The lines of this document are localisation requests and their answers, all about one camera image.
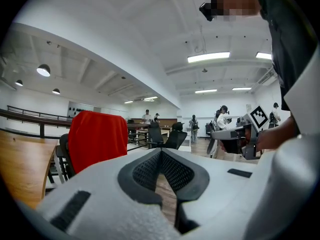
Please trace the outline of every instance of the white wall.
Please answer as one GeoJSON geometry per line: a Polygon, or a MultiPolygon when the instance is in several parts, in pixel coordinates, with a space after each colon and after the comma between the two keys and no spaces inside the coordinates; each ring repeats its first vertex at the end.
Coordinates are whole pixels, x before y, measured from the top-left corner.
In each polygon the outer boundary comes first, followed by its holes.
{"type": "Polygon", "coordinates": [[[29,0],[11,27],[83,54],[180,106],[159,59],[105,0],[29,0]]]}
{"type": "Polygon", "coordinates": [[[146,113],[146,110],[149,110],[152,117],[154,117],[156,113],[160,114],[159,120],[177,118],[178,109],[167,102],[138,101],[127,104],[127,107],[130,118],[141,118],[146,113]]]}
{"type": "MultiPolygon", "coordinates": [[[[82,90],[82,93],[78,92],[77,96],[72,95],[72,93],[65,93],[65,96],[63,96],[63,92],[61,92],[61,95],[56,95],[26,89],[25,87],[20,87],[17,91],[9,90],[4,86],[0,87],[0,106],[5,110],[7,109],[7,105],[9,105],[36,112],[67,116],[69,101],[72,101],[101,107],[102,113],[118,115],[124,118],[128,115],[124,104],[117,103],[116,100],[107,98],[105,95],[92,95],[89,97],[85,89],[82,90]]],[[[37,124],[26,122],[21,123],[16,120],[7,120],[4,117],[0,117],[0,128],[9,128],[28,133],[40,134],[40,127],[37,124]]],[[[60,136],[68,132],[69,130],[63,127],[57,128],[54,126],[45,126],[44,129],[44,133],[46,135],[52,136],[60,136]]]]}
{"type": "Polygon", "coordinates": [[[278,81],[275,81],[269,86],[261,86],[254,93],[254,98],[256,104],[260,105],[268,116],[274,107],[274,103],[278,103],[279,108],[277,109],[277,112],[281,118],[279,124],[283,123],[290,116],[289,111],[281,110],[281,92],[278,81]]]}
{"type": "Polygon", "coordinates": [[[237,118],[244,116],[247,113],[246,105],[254,107],[256,100],[252,94],[237,93],[234,94],[201,94],[199,96],[184,97],[181,100],[181,113],[182,122],[184,123],[184,130],[189,126],[189,121],[192,115],[195,115],[199,122],[199,137],[206,136],[206,123],[214,118],[216,111],[220,109],[222,105],[228,107],[232,122],[230,127],[236,126],[237,118]]]}

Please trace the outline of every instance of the white ceiling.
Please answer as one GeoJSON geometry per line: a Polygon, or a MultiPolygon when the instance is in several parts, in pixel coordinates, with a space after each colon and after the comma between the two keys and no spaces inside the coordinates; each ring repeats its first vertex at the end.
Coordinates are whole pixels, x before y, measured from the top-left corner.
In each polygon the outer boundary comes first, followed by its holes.
{"type": "MultiPolygon", "coordinates": [[[[121,19],[138,30],[181,96],[203,89],[231,93],[233,87],[252,87],[272,66],[270,60],[256,58],[257,52],[271,53],[268,24],[260,16],[209,22],[198,9],[205,0],[94,1],[101,10],[112,5],[121,19]],[[230,58],[188,63],[188,56],[203,53],[204,44],[207,53],[229,51],[230,58]]],[[[35,36],[32,47],[27,34],[8,35],[9,42],[2,51],[9,54],[14,50],[15,55],[7,57],[27,74],[36,74],[38,56],[39,62],[50,65],[55,76],[78,81],[106,95],[118,91],[123,101],[156,94],[70,49],[48,45],[47,40],[35,36]]]]}

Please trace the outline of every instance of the wooden floor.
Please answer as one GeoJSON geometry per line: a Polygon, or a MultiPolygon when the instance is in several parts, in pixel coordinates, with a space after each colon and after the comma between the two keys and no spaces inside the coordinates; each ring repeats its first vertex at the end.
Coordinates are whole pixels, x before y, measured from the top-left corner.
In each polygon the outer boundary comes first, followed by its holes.
{"type": "Polygon", "coordinates": [[[10,194],[31,208],[45,196],[56,139],[26,137],[0,130],[0,172],[10,194]]]}
{"type": "MultiPolygon", "coordinates": [[[[197,143],[191,143],[191,153],[200,157],[210,157],[207,155],[207,148],[209,145],[209,138],[199,138],[197,143]]],[[[185,142],[183,145],[189,145],[189,141],[185,142]]],[[[222,149],[219,148],[218,155],[216,159],[233,161],[234,154],[225,153],[222,149]]],[[[246,160],[242,155],[237,154],[235,156],[235,161],[242,163],[251,163],[256,164],[258,160],[246,160]]],[[[176,217],[176,206],[177,198],[173,190],[171,189],[168,181],[166,180],[163,174],[159,175],[159,178],[156,183],[155,192],[162,197],[162,213],[169,220],[171,224],[175,223],[176,217]]]]}

